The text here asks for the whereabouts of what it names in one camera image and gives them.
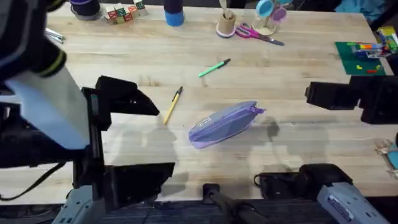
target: scissors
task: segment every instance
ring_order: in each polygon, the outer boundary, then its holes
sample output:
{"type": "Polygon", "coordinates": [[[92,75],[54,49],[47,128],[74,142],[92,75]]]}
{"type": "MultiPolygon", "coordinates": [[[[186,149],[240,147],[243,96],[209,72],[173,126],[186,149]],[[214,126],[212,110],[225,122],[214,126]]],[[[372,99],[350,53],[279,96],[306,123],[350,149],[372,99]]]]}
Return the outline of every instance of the scissors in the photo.
{"type": "Polygon", "coordinates": [[[240,26],[238,26],[236,28],[236,34],[238,36],[240,36],[240,37],[243,37],[243,38],[250,38],[251,37],[251,38],[260,39],[260,40],[263,40],[263,41],[266,41],[266,42],[270,42],[272,44],[276,44],[276,45],[279,45],[279,46],[285,45],[281,41],[272,39],[272,38],[270,38],[270,37],[268,37],[266,35],[259,34],[257,31],[255,31],[254,29],[250,28],[250,25],[245,23],[245,22],[243,22],[240,26]]]}

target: wooden table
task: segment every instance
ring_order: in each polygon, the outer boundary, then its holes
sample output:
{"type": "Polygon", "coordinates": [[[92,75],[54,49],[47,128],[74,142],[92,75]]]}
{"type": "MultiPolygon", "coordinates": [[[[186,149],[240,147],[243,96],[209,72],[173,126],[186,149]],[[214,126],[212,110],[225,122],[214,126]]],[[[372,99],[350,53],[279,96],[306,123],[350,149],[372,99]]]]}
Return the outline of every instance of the wooden table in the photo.
{"type": "MultiPolygon", "coordinates": [[[[221,184],[234,198],[259,198],[252,184],[255,174],[316,162],[340,166],[365,195],[398,194],[398,181],[373,151],[374,140],[393,138],[398,126],[371,126],[360,122],[360,110],[327,111],[305,102],[311,81],[349,80],[335,41],[375,41],[362,15],[289,12],[273,35],[285,43],[280,47],[238,36],[218,37],[215,25],[221,9],[185,7],[181,27],[166,25],[163,7],[147,9],[148,16],[113,26],[103,19],[78,21],[68,5],[49,15],[48,27],[67,38],[61,48],[77,84],[94,86],[100,75],[136,82],[160,110],[158,117],[112,115],[112,126],[103,133],[107,164],[176,162],[160,195],[163,200],[199,199],[206,182],[221,184]],[[227,58],[227,66],[197,78],[227,58]],[[163,116],[181,85],[184,91],[164,126],[163,116]],[[267,108],[251,129],[201,150],[190,144],[188,130],[197,122],[245,100],[257,100],[259,107],[267,108]]],[[[253,10],[234,12],[237,22],[251,22],[255,16],[253,10]]],[[[22,192],[49,167],[0,170],[0,193],[22,192]]],[[[9,203],[63,203],[71,184],[68,164],[9,203]]]]}

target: label on robot arm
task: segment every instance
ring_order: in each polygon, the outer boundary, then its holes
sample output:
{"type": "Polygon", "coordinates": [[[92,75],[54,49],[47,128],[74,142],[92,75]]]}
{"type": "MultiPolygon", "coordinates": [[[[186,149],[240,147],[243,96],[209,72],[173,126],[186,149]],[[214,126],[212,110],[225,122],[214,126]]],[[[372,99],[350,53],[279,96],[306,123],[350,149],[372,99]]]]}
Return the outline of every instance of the label on robot arm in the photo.
{"type": "Polygon", "coordinates": [[[347,220],[347,222],[351,222],[354,219],[354,215],[347,208],[345,208],[335,196],[329,195],[328,202],[347,220]]]}

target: cardboard tube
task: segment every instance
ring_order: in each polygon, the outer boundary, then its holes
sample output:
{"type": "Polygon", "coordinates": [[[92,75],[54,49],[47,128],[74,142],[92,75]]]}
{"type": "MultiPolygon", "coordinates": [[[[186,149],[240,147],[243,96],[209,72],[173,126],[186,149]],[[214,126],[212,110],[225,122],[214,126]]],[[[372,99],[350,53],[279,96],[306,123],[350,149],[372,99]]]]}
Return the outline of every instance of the cardboard tube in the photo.
{"type": "Polygon", "coordinates": [[[222,13],[220,20],[218,21],[218,32],[224,35],[230,35],[233,33],[235,28],[236,15],[231,11],[229,18],[225,18],[225,14],[222,13]]]}

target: green marker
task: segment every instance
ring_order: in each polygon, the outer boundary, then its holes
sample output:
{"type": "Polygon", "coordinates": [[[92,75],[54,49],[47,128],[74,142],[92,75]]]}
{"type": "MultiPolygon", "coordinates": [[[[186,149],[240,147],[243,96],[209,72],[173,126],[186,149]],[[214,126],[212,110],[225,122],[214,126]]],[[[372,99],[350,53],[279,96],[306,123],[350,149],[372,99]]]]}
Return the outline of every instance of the green marker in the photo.
{"type": "Polygon", "coordinates": [[[198,77],[202,77],[202,76],[206,75],[207,73],[210,73],[211,71],[216,70],[217,68],[221,68],[222,66],[226,65],[230,60],[231,59],[229,58],[229,59],[227,59],[227,60],[225,60],[223,62],[220,62],[220,63],[216,64],[215,66],[213,66],[213,67],[209,68],[208,70],[206,70],[206,71],[202,72],[201,74],[199,74],[198,77]]]}

